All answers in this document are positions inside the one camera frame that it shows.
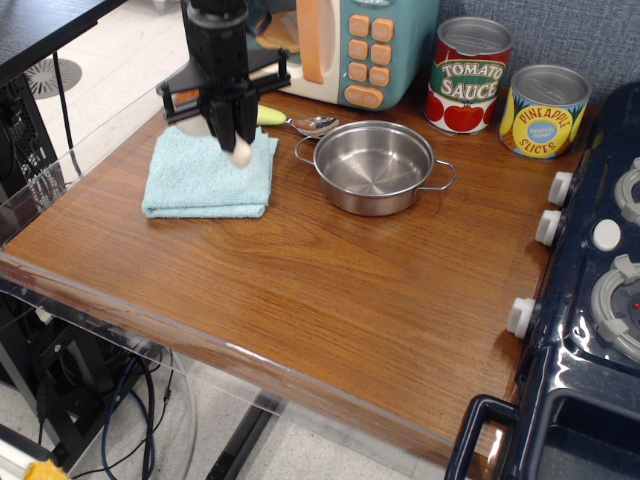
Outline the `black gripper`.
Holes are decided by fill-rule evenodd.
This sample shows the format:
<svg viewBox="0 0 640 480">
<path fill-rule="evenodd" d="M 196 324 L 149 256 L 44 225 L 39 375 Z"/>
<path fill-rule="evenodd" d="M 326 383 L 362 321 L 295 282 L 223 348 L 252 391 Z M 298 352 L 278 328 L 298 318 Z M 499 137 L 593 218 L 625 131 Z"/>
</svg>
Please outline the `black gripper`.
<svg viewBox="0 0 640 480">
<path fill-rule="evenodd" d="M 186 44 L 211 73 L 200 94 L 202 115 L 223 151 L 233 153 L 235 134 L 255 139 L 258 100 L 290 84 L 289 52 L 282 48 L 251 52 L 247 47 L 247 9 L 184 9 Z"/>
</svg>

